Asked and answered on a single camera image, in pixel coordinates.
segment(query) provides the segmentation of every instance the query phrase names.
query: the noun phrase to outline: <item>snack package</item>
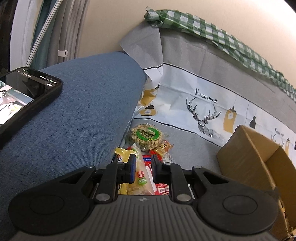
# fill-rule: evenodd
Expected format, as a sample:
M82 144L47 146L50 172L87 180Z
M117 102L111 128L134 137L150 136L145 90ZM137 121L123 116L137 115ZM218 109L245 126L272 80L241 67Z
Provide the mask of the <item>snack package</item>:
M164 156L173 147L168 141L164 140L158 147L154 150L161 156Z
M143 151L153 150L158 147L163 140L163 133L150 124L140 124L129 131L132 142L138 142Z
M169 152L167 152L166 154L164 154L163 157L162 157L162 159L163 159L163 163L165 163L165 162L170 162L170 163L175 163L175 164L177 164L177 163L175 162L174 158L170 155Z
M153 187L148 176L139 143L133 144L131 148L136 152L136 177L134 183L127 184L127 194L154 195Z
M152 176L152 168L151 168L151 155L144 155L143 156L148 176L150 178L150 181L152 183L153 191L155 195L168 195L169 194L169 186L167 184L158 183L155 184L153 182L153 176Z
M122 149L117 147L115 149L115 161L116 162L128 162L129 156L130 154L135 154L136 152L133 150L126 150L126 149ZM127 189L127 183L123 183L120 185L119 190L118 190L118 194L123 194L123 195L127 195L128 194L128 189Z

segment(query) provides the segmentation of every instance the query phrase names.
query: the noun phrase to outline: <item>cardboard box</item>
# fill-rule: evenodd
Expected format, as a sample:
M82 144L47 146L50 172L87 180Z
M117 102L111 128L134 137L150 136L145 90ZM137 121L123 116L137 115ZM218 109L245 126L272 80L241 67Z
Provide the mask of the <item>cardboard box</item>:
M226 177L264 191L277 186L279 215L271 233L279 240L290 238L296 228L296 170L283 148L253 129L239 126L217 158Z

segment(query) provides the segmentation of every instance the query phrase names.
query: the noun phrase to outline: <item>green plaid fabric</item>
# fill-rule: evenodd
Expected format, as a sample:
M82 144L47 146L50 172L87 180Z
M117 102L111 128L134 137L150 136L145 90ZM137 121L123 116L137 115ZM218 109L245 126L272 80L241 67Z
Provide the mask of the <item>green plaid fabric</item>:
M275 70L271 64L253 49L231 34L228 34L225 30L219 29L214 24L208 23L197 16L177 10L165 9L154 11L147 7L146 11L145 20L152 26L175 29L211 41L211 43L236 59L243 66L270 79L296 102L296 90L285 79L284 75Z

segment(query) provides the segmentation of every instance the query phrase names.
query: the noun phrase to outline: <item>white cable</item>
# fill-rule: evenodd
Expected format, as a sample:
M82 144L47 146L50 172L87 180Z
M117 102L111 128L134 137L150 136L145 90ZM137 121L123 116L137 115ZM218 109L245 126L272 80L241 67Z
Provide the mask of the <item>white cable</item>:
M52 21L53 17L55 16L55 14L57 13L61 3L62 3L63 0L57 0L56 3L54 4L54 6L52 7L52 10L50 11L50 13L48 14L39 34L38 34L38 37L33 45L33 48L30 52L30 55L29 55L29 58L28 58L28 61L26 63L26 66L25 67L30 67L31 64L32 64L32 61L34 59L34 56L35 54L37 53L37 50L39 48L39 45L41 43L41 40L43 39L44 37L44 34L50 24L50 22Z

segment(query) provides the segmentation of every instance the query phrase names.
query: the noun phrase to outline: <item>red snack package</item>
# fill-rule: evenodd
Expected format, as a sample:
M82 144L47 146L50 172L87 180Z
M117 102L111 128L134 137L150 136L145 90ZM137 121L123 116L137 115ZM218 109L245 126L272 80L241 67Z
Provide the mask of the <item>red snack package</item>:
M151 155L143 155L143 159L145 162L145 166L147 168L148 176L151 180L154 194L155 195L168 195L169 194L169 186L167 184L163 184L163 183L155 184L153 182L152 168L151 168Z

